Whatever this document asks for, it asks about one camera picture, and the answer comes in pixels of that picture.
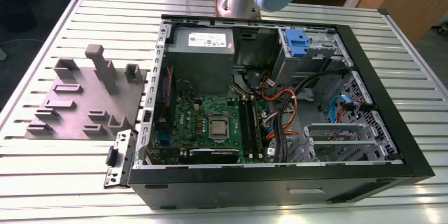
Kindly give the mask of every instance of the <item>label sticker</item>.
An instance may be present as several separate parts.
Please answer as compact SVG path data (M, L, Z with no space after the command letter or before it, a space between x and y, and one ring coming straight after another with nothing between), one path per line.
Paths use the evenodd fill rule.
M191 33L188 35L190 47L227 47L226 34Z
M268 148L268 156L274 156L275 155L275 148Z
M272 87L274 87L274 85L275 85L275 82L274 82L274 80L271 80L270 78L267 78L267 84L268 84L270 86L272 86Z

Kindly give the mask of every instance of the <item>open computer tower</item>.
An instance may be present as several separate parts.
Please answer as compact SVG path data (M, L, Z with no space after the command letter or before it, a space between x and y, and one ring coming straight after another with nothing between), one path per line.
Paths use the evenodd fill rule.
M155 50L106 188L222 208L354 202L434 176L348 26L163 16Z

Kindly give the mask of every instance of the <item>green motherboard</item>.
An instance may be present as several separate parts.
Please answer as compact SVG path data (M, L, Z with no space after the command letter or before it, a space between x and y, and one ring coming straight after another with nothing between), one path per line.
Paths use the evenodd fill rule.
M247 127L240 117L242 98L226 97L182 97L176 101L176 112L174 120L174 131L171 136L159 134L162 146L162 163L176 164L178 151L192 148L210 148L223 150L239 150L240 158L238 163L266 163L266 151L262 146L262 134L258 135L258 143L251 143L259 151L248 154L248 143L244 142ZM256 101L254 108L256 115L267 113L266 101Z

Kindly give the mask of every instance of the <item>aluminum work table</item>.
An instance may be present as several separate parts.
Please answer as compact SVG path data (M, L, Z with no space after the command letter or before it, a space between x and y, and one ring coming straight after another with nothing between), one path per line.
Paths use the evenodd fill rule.
M356 203L154 211L103 189L112 141L28 140L59 58L94 67L88 44L123 68L152 68L162 14L215 16L215 0L72 0L0 114L0 220L58 223L447 223L448 93L395 22L376 10L291 4L263 19L350 25L436 176Z

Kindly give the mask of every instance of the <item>metal bracket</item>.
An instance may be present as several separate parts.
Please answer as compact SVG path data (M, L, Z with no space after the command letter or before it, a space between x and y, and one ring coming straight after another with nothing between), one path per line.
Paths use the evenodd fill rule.
M120 131L107 154L107 169L104 189L130 188L128 177L132 167L132 156L138 132L135 130Z

